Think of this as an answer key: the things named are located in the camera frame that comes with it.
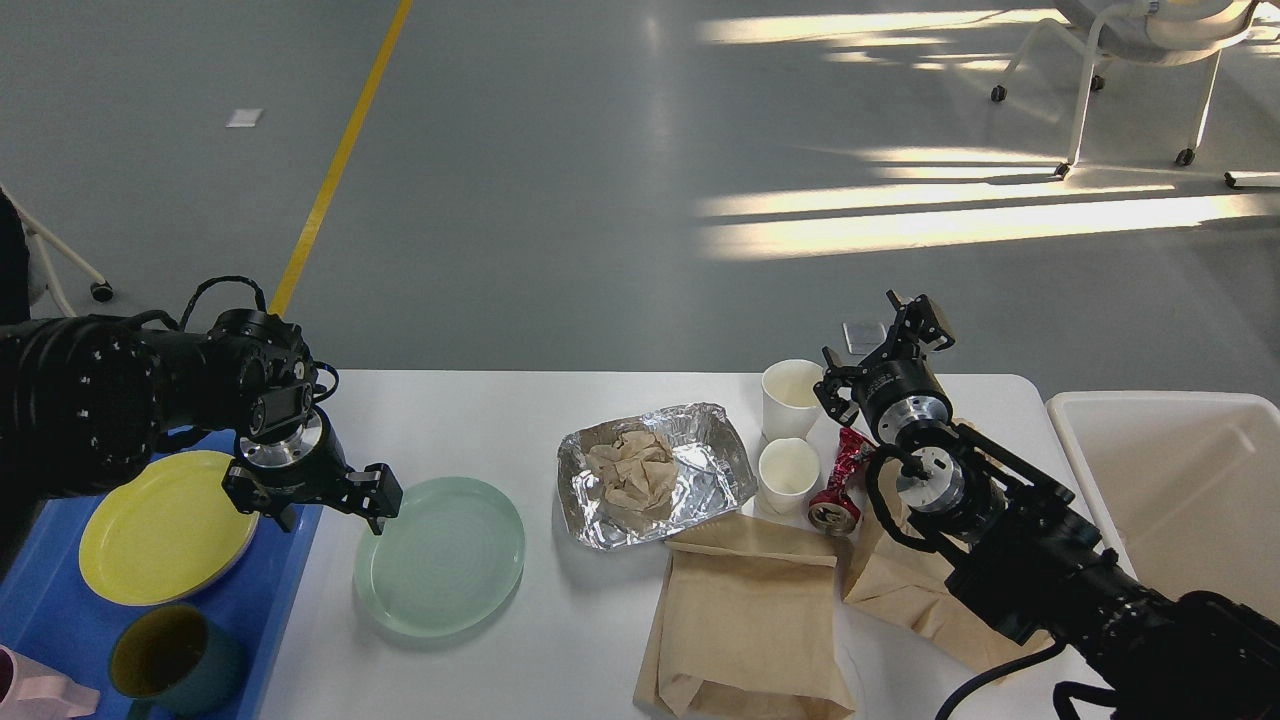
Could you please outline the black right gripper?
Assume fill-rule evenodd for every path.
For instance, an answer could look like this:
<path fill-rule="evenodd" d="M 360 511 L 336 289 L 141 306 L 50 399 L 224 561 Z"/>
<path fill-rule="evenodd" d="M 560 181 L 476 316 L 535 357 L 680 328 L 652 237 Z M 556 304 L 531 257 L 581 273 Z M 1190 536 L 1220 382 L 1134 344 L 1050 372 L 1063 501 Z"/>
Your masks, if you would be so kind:
<path fill-rule="evenodd" d="M 846 363 L 831 346 L 822 348 L 826 369 L 813 392 L 826 415 L 852 428 L 864 414 L 876 441 L 899 445 L 899 437 L 924 421 L 948 424 L 954 406 L 929 368 L 931 354 L 956 343 L 950 320 L 927 295 L 886 292 L 895 310 L 884 341 L 872 359 Z"/>

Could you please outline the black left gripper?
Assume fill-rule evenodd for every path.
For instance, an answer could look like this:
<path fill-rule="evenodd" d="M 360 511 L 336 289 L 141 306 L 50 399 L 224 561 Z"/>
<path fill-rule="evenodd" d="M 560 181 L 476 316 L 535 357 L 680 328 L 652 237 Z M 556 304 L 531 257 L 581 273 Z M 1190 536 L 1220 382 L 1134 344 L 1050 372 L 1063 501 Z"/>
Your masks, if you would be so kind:
<path fill-rule="evenodd" d="M 238 437 L 221 488 L 238 512 L 270 518 L 284 533 L 296 529 L 293 503 L 335 501 L 337 510 L 362 518 L 374 536 L 383 536 L 387 523 L 399 516 L 403 500 L 389 464 L 351 470 L 320 407 L 275 442 Z"/>

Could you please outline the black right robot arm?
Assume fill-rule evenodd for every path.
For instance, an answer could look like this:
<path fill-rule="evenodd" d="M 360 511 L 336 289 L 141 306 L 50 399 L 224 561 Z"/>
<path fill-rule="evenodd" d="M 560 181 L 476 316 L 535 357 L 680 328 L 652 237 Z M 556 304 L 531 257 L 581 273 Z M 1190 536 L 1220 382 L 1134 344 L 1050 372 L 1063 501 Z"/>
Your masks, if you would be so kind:
<path fill-rule="evenodd" d="M 870 430 L 865 492 L 897 543 L 951 566 L 946 588 L 987 626 L 1019 644 L 1047 632 L 1048 648 L 1001 664 L 960 685 L 940 707 L 947 719 L 991 682 L 1074 648 L 1103 685 L 1060 682 L 1052 705 L 1076 702 L 1115 719 L 1275 719 L 1277 624 L 1211 591 L 1169 600 L 1125 573 L 1074 493 L 979 430 L 954 406 L 927 356 L 955 336 L 933 301 L 887 293 L 884 340 L 846 364 L 824 348 L 814 393 L 841 427 Z"/>

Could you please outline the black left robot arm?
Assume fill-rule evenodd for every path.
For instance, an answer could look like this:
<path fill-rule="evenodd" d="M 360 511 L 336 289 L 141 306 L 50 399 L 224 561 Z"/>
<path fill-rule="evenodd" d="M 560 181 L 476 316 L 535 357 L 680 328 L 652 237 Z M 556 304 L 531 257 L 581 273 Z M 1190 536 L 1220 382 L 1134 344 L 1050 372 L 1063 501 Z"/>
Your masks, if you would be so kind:
<path fill-rule="evenodd" d="M 403 491 L 384 462 L 348 464 L 323 402 L 338 373 L 298 324 L 252 307 L 204 333 L 163 310 L 3 328 L 3 523 L 14 530 L 51 498 L 106 495 L 155 454 L 230 430 L 221 488 L 238 512 L 294 527 L 294 507 L 324 505 L 381 534 Z"/>

